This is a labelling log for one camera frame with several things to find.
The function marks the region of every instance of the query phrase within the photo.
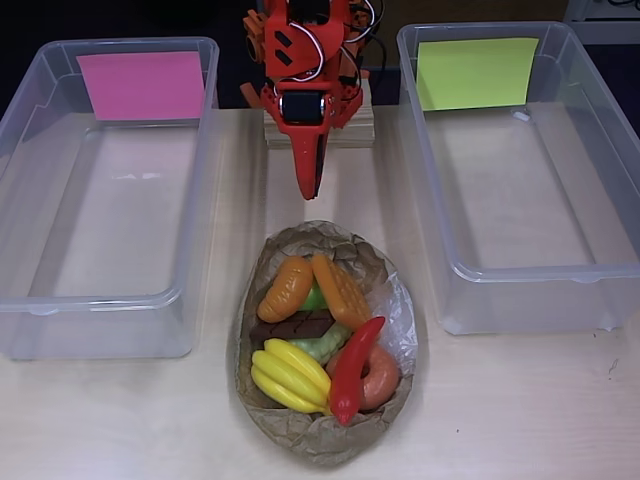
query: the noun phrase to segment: brown paper bag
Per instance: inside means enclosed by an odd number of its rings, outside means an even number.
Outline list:
[[[398,320],[396,323],[393,313],[385,315],[387,322],[381,336],[381,343],[385,336],[406,337],[388,342],[392,350],[394,345],[401,345],[397,351],[390,352],[399,361],[402,372],[396,393],[377,411],[366,415],[358,413],[348,427],[341,426],[332,416],[303,414],[282,407],[264,395],[250,375],[253,349],[249,331],[257,322],[258,304],[285,256],[310,257],[314,253],[328,255],[349,272],[362,287],[368,301],[373,298],[373,303],[382,306],[395,303],[396,306],[387,312],[397,312],[398,302],[404,302],[407,313],[402,322]],[[235,383],[247,413],[273,442],[315,464],[335,466],[364,451],[389,428],[411,391],[417,352],[411,301],[406,289],[398,282],[395,267],[384,255],[361,237],[329,222],[306,222],[283,230],[266,241],[236,318],[241,327],[235,359]],[[395,298],[403,295],[406,298]],[[371,301],[369,303],[374,314],[384,314],[384,308],[380,310],[371,305]]]

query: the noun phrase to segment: pink sticky note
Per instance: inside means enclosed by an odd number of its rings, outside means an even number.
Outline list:
[[[200,118],[204,82],[198,52],[77,57],[98,120]]]

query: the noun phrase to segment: clear plastic bin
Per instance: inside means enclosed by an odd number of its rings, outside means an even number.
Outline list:
[[[540,39],[525,106],[422,111],[420,42],[501,37]],[[611,329],[634,315],[640,142],[573,31],[411,25],[398,46],[404,147],[443,327]]]
[[[199,52],[200,120],[100,122],[76,57]],[[206,38],[55,42],[0,123],[0,352],[177,357],[194,342],[215,162]]]

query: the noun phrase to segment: toy chocolate bar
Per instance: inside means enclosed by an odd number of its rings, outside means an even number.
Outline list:
[[[329,310],[296,312],[279,323],[266,323],[258,320],[257,325],[251,329],[249,337],[252,342],[260,345],[270,338],[283,340],[319,338],[329,330],[334,322]]]

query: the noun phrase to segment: yellow sticky note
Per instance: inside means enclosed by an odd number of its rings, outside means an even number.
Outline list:
[[[537,38],[424,42],[418,47],[423,110],[523,105]]]

